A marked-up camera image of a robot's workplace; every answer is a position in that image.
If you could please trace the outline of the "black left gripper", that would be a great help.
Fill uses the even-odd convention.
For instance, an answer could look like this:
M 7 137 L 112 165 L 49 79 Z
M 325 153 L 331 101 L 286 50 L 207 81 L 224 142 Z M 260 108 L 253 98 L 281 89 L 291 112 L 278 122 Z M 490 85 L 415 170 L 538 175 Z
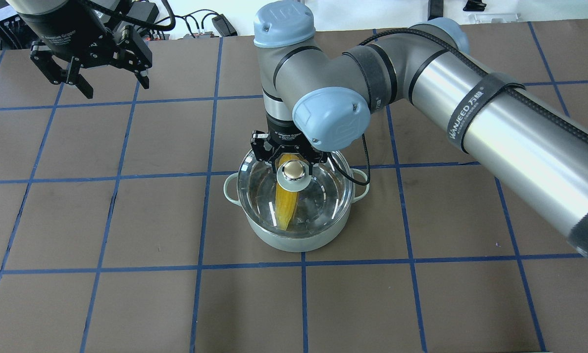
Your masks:
M 150 88 L 153 55 L 133 26 L 115 33 L 94 10 L 23 13 L 21 18 L 39 38 L 30 50 L 31 61 L 50 82 L 65 82 L 92 99 L 94 89 L 80 70 L 110 65 L 135 74 L 143 89 Z

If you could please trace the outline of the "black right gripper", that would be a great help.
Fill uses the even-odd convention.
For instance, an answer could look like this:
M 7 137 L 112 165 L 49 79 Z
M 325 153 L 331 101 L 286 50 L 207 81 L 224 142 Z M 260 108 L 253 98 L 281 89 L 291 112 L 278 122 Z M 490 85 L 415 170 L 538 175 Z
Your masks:
M 295 126 L 293 121 L 284 121 L 266 116 L 267 133 L 254 130 L 251 136 L 251 147 L 257 161 L 271 167 L 276 174 L 278 160 L 285 153 L 298 154 L 308 164 L 308 174 L 313 175 L 316 164 L 327 163 L 329 152 L 319 151 L 312 147 L 305 135 Z

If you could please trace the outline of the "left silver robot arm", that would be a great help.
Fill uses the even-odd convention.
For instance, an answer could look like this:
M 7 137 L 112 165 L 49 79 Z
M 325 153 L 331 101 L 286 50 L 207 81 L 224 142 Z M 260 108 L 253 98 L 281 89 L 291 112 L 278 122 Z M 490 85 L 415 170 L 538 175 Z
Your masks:
M 123 16 L 154 23 L 155 3 L 134 0 L 0 0 L 0 49 L 30 49 L 47 80 L 76 87 L 91 99 L 94 89 L 81 70 L 112 66 L 150 87 L 153 64 L 146 28 Z

